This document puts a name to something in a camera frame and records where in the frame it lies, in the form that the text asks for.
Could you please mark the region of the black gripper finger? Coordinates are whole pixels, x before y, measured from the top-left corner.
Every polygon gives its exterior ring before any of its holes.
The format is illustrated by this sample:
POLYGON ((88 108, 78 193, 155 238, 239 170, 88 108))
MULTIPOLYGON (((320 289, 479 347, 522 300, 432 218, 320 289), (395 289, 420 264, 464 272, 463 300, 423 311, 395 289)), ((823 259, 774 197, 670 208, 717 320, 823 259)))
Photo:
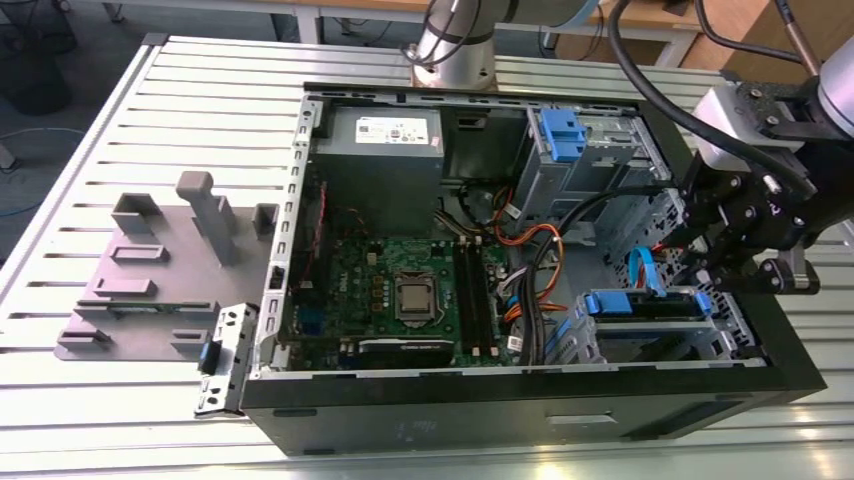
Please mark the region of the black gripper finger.
POLYGON ((695 278, 722 292, 737 294, 815 295, 821 280, 803 253, 786 252, 759 263, 746 254, 730 255, 717 264, 701 261, 695 278))
POLYGON ((679 192, 685 207, 678 243, 687 245, 703 237, 710 251, 725 251, 731 245, 731 230, 722 206, 735 193, 735 173, 715 170, 702 158, 694 158, 679 192))

